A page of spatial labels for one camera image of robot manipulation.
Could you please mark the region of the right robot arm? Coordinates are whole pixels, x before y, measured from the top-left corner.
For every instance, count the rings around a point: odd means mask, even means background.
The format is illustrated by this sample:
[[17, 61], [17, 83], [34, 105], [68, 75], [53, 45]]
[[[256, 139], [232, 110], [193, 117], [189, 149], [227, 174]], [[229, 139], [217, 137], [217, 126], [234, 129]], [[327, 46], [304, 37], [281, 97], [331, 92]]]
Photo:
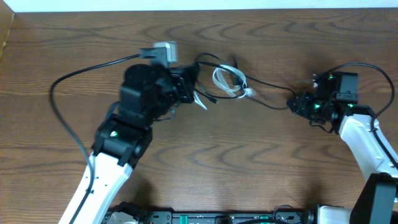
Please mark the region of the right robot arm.
[[331, 124], [347, 144], [366, 184], [353, 208], [318, 205], [304, 223], [392, 223], [397, 198], [397, 154], [379, 129], [369, 106], [359, 105], [358, 74], [330, 72], [314, 79], [314, 91], [287, 100], [312, 126]]

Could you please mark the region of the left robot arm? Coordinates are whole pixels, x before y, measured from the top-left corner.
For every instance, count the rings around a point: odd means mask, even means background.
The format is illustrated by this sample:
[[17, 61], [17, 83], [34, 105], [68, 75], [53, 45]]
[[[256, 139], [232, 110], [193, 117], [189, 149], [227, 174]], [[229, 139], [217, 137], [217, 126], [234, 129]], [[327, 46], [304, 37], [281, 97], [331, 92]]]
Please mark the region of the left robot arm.
[[193, 103], [198, 64], [137, 64], [124, 72], [120, 100], [95, 133], [90, 166], [60, 223], [100, 223], [152, 141], [152, 124], [179, 103]]

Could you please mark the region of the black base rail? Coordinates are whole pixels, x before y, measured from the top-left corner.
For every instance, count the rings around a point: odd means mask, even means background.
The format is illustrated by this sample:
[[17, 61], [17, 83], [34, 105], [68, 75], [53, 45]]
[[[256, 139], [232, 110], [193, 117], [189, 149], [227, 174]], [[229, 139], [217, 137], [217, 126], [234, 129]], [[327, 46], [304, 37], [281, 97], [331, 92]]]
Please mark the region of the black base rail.
[[106, 212], [104, 224], [223, 224], [247, 223], [316, 223], [313, 210], [296, 210], [290, 205], [281, 205], [268, 212], [176, 212], [171, 208], [144, 209], [132, 203], [123, 202]]

